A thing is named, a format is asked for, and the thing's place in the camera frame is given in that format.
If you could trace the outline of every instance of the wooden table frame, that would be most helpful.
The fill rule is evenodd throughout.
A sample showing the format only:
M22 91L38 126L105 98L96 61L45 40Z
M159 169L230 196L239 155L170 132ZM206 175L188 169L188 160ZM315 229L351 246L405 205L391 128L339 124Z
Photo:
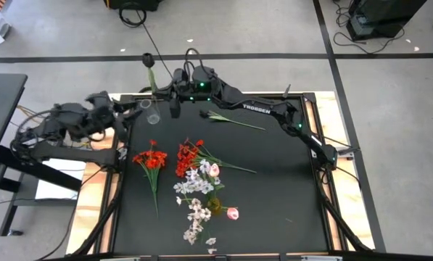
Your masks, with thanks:
M282 92L244 93L252 95L282 94ZM311 101L305 99L305 106L307 109L307 115L311 130L314 133L318 133L318 130L316 129L317 118L315 118L314 116L314 110L315 108L317 108L316 113L317 115L319 115L319 120L321 121L322 127L322 130L319 131L322 132L324 136L333 138L334 140L340 141L343 144L348 144L347 135L345 133L344 124L342 122L342 117L339 111L339 106L337 104L335 93L333 91L316 91L310 94L314 94L313 97L316 98L316 107L311 104ZM110 94L110 97L120 100L121 95L149 96L149 94ZM104 139L102 142L92 144L92 146L95 149L110 148L113 144L113 136L113 131L109 129L107 131L106 139ZM333 141L325 140L325 142L335 146L338 149L344 148L343 145L337 144ZM338 159L337 166L356 176L355 160L340 157ZM95 164L88 163L83 176L83 181L89 178L98 169L99 167ZM353 177L350 177L348 174L343 173L341 170L333 171L332 177L333 180L331 182L334 184L334 187L332 187L331 190L331 187L324 185L326 194L330 199L336 199L332 200L332 202L334 204L338 204L339 211L345 222L350 226L353 232L367 247L373 249L374 240L371 234L371 229L366 214L363 195L357 181ZM92 178L87 184L83 186L79 193L78 205L76 206L75 217L73 218L73 224L66 251L67 254L74 252L82 244L87 235L89 235L92 228L96 225L102 208L105 208L105 204L110 202L115 193L117 180L118 174L116 173L100 172L96 175L96 177ZM332 248L334 250L353 250L350 242L344 239L342 233L337 228L337 224L328 212L327 217L329 220L329 230L331 231ZM101 243L93 247L90 253L94 252L94 250L96 250L95 252L108 252L109 249L112 248L110 244L111 232L112 217L110 217L104 227L103 233L101 235Z

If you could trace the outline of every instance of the black floor line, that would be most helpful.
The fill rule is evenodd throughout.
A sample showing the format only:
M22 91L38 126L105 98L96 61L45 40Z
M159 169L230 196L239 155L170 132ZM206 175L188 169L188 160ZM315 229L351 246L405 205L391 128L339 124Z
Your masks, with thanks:
M433 59L433 53L427 54L332 54L335 59ZM162 55L165 61L184 60L183 54ZM141 61L141 55L117 56L79 56L79 57L0 57L0 63L49 63L49 62L136 62ZM259 53L259 54L202 54L202 59L329 59L328 54L289 54L289 53Z
M334 54L335 59L433 59L433 53L423 54Z
M345 95L344 86L340 77L339 68L337 67L337 61L335 60L334 50L332 49L329 33L327 31L323 12L321 10L321 5L319 4L319 0L313 0L313 4L315 7L316 16L318 17L319 27L321 29L321 35L323 37L326 53L328 55L329 65L331 66L332 77L334 79L340 108L342 109L342 114L344 116L345 127L347 129L348 138L350 139L350 145L356 148L359 147L358 137L356 135L355 126L353 125L352 114L348 106L347 96ZM377 219L371 188L369 186L368 176L366 175L366 169L364 167L363 156L360 152L355 153L355 165L361 183L363 201L365 202L366 214L371 227L374 246L379 252L385 252L384 239L382 238L381 228Z
M183 54L162 55L165 61L184 60ZM189 59L196 59L196 55L189 55ZM327 54L202 54L202 59L327 59ZM0 63L27 63L27 62L128 62L141 61L141 55L120 56L85 56L85 57L0 57Z

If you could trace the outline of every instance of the pink rose bud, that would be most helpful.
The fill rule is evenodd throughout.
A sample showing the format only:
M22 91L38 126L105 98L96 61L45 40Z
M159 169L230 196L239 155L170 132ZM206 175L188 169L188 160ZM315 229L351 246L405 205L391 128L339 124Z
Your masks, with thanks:
M232 220L237 220L239 218L239 211L235 207L228 208L228 218Z
M211 165L211 167L210 167L210 176L215 178L215 177L218 177L218 175L219 175L219 167L215 163L215 164Z

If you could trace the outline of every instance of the black desk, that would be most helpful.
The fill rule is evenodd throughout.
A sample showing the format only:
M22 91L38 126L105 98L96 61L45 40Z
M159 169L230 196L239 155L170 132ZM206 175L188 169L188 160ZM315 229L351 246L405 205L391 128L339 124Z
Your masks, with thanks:
M290 100L304 108L303 96ZM181 117L171 119L168 103L159 103L162 120L147 124L140 117L131 131L129 153L122 182L123 196L117 214L112 251L118 255L207 254L207 245L190 246L183 240L189 227L189 208L176 204L178 144L186 137L205 140L216 157L228 163L256 170L256 174L221 169L226 185L218 193L225 206L237 206L240 218L212 217L205 226L217 238L217 254L322 252L329 249L330 231L319 204L310 150L298 138L285 134L272 117L244 110L221 111L208 101L184 103ZM212 109L231 119L265 128L255 130L232 123L212 123L199 116L199 109ZM149 182L140 166L131 162L137 152L149 148L153 138L168 153L167 167L159 176L158 205L154 212Z
M28 77L20 74L0 74L0 142L10 119L17 107L24 90L24 85ZM0 145L0 189L14 192L14 199L17 198L16 192L24 191L20 181L4 178L7 167L30 174L41 180L62 186L67 189L77 191L81 187L81 181L64 174L41 163L24 165L21 163L5 146ZM9 210L4 218L4 223L0 230L0 236L6 236L9 231L17 205L10 204Z

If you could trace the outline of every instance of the white paper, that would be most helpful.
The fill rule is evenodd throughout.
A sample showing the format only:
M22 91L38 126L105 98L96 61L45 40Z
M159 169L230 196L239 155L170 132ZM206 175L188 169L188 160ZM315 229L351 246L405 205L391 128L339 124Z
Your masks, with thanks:
M50 159L43 162L45 165L50 166L57 170L63 170L66 173L78 180L82 181L84 175L84 169L86 168L85 162L79 162L74 160L66 159ZM36 199L76 199L78 195L77 191L72 191L67 188L62 188L60 186L54 185L46 181L39 181L36 191Z

